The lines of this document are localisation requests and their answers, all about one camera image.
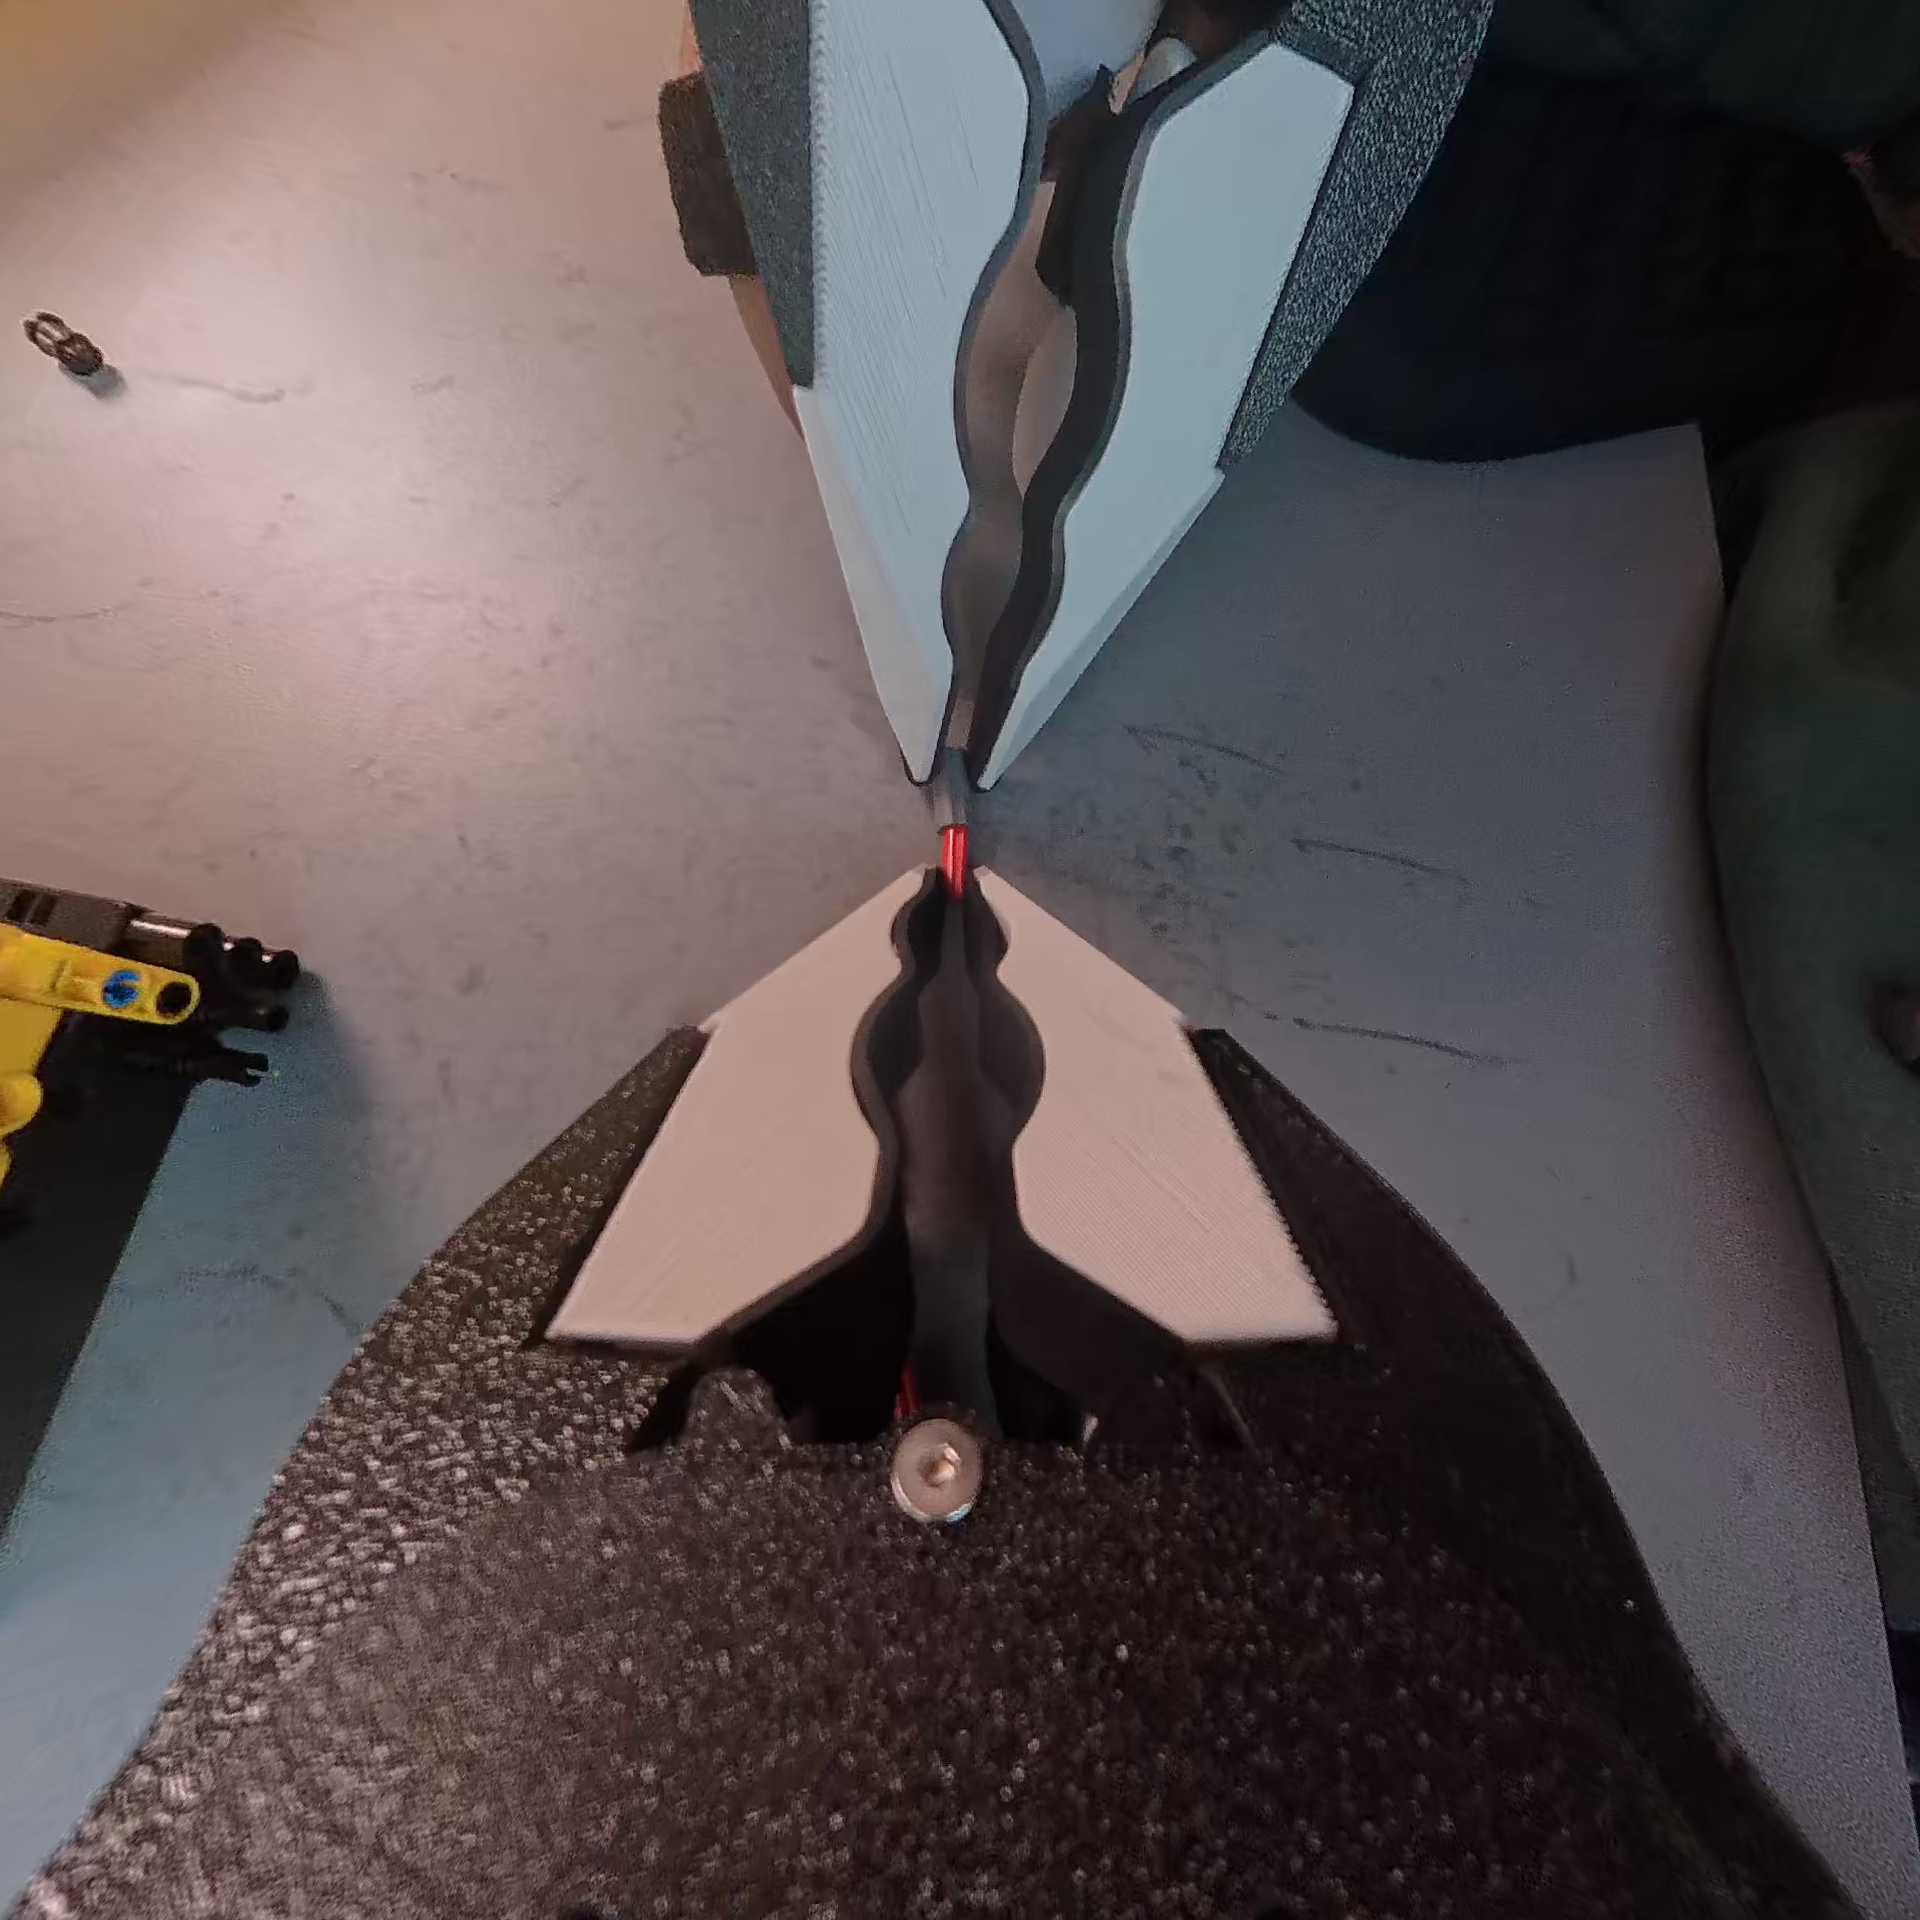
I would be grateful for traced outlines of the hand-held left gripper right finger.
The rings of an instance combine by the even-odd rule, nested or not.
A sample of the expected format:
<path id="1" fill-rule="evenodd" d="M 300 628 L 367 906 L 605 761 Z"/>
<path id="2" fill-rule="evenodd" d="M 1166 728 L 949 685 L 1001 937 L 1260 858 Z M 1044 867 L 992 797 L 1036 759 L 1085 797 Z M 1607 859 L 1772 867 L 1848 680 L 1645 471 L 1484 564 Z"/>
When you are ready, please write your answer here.
<path id="1" fill-rule="evenodd" d="M 988 1362 L 1007 1434 L 1152 1434 L 1215 1367 L 1320 1352 L 1337 1315 L 1166 996 L 1007 879 L 964 893 L 990 1148 Z"/>

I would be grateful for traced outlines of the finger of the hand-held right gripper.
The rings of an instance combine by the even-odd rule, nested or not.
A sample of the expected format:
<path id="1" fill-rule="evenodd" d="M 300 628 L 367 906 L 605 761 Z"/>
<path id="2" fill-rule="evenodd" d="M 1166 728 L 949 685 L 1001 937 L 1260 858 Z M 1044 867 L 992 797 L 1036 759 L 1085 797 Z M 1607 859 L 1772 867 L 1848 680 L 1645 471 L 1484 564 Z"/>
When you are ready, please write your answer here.
<path id="1" fill-rule="evenodd" d="M 1022 487 L 1014 583 L 980 664 L 969 779 L 994 786 L 1223 482 L 1226 436 L 1352 108 L 1335 68 L 1250 37 L 1137 95 L 1063 228 L 1072 361 Z"/>
<path id="2" fill-rule="evenodd" d="M 973 517 L 964 371 L 1044 133 L 1013 4 L 806 8 L 812 372 L 800 432 L 912 785 L 958 690 L 949 563 Z"/>

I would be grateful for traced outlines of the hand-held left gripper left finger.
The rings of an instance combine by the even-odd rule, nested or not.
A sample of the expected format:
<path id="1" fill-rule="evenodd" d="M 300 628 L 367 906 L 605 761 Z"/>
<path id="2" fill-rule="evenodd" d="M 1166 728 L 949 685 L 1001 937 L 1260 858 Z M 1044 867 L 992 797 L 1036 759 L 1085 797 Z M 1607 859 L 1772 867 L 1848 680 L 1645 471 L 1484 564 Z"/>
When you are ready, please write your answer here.
<path id="1" fill-rule="evenodd" d="M 906 871 L 702 1024 L 544 1325 L 664 1362 L 641 1445 L 726 1370 L 756 1375 L 806 1442 L 895 1417 L 914 1324 L 895 1098 L 938 930 L 938 873 Z"/>

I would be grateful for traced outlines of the yellow lego vehicle model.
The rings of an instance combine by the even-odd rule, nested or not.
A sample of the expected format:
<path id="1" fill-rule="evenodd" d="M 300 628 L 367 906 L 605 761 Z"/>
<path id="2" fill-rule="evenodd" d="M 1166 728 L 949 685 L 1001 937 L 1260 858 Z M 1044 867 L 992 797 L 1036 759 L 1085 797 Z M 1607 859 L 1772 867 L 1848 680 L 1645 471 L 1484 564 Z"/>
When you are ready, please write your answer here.
<path id="1" fill-rule="evenodd" d="M 1 881 L 1 1522 L 199 1089 L 254 1089 L 295 952 Z"/>

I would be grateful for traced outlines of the person's right hand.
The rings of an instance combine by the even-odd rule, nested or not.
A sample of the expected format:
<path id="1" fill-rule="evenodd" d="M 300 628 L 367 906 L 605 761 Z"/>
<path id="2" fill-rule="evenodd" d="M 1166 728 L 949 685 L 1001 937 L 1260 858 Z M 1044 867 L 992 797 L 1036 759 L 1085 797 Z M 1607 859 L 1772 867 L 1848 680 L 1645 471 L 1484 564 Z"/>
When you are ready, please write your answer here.
<path id="1" fill-rule="evenodd" d="M 746 335 L 754 357 L 765 372 L 765 380 L 784 411 L 784 419 L 800 432 L 800 411 L 796 403 L 796 385 L 784 361 L 776 319 L 765 295 L 765 287 L 756 275 L 726 277 L 736 316 Z"/>

